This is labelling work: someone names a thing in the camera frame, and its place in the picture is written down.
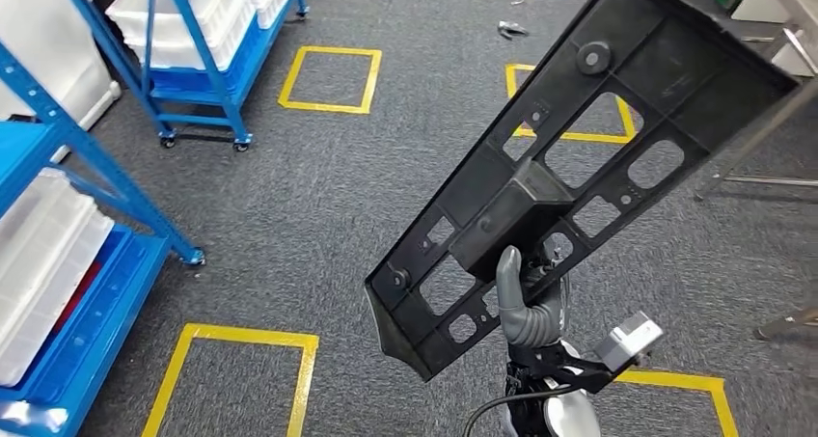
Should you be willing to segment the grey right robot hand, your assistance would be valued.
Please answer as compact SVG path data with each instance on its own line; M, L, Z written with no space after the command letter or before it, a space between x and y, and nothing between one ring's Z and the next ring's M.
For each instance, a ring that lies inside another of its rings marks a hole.
M506 330L562 329L568 319L570 283L566 276L550 283L531 306L525 302L523 256L514 246L503 250L496 269L499 317Z

